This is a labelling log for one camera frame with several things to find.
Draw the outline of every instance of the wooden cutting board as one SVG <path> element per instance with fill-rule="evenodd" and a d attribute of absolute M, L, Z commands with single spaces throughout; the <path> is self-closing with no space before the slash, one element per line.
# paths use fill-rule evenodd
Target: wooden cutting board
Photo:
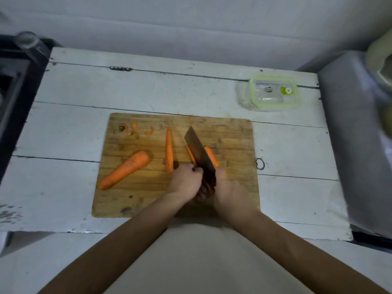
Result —
<path fill-rule="evenodd" d="M 136 122 L 137 131 L 131 128 Z M 203 145 L 209 146 L 226 169 L 229 179 L 246 186 L 260 206 L 252 123 L 247 119 L 204 118 L 156 114 L 112 113 L 107 125 L 97 181 L 119 167 L 138 150 L 149 151 L 152 162 L 108 190 L 96 187 L 92 203 L 94 217 L 132 217 L 161 196 L 170 183 L 165 172 L 167 127 L 173 131 L 174 167 L 190 163 L 184 135 L 193 126 Z M 177 216 L 214 216 L 212 198 L 186 204 Z"/>

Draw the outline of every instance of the person's left hand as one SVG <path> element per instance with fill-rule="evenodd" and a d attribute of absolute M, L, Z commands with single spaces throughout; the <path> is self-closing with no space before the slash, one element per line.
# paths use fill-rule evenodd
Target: person's left hand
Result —
<path fill-rule="evenodd" d="M 181 164 L 174 170 L 166 191 L 168 195 L 175 194 L 183 199 L 183 204 L 195 197 L 202 185 L 203 169 L 193 167 L 193 164 Z"/>

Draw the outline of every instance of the knife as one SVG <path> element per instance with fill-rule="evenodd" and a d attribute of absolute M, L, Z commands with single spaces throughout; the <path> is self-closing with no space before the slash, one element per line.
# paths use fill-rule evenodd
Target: knife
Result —
<path fill-rule="evenodd" d="M 184 139 L 192 152 L 198 167 L 203 168 L 203 180 L 205 180 L 212 188 L 215 187 L 215 167 L 192 126 L 189 127 Z"/>

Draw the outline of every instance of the white wooden table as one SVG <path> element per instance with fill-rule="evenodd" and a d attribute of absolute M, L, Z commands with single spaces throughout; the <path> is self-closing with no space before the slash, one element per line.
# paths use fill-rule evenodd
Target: white wooden table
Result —
<path fill-rule="evenodd" d="M 129 67 L 130 72 L 110 66 Z M 255 76 L 294 79 L 301 105 L 255 112 L 237 91 Z M 110 113 L 250 119 L 262 211 L 310 239 L 352 239 L 326 212 L 339 184 L 316 74 L 54 48 L 0 186 L 0 231 L 109 233 L 126 219 L 93 218 Z"/>

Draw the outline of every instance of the person's right hand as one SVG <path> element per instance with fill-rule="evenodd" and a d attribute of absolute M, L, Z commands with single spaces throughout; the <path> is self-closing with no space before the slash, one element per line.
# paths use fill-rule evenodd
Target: person's right hand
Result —
<path fill-rule="evenodd" d="M 260 212 L 247 189 L 239 182 L 227 179 L 224 168 L 218 167 L 215 175 L 214 208 L 228 224 L 237 228 Z"/>

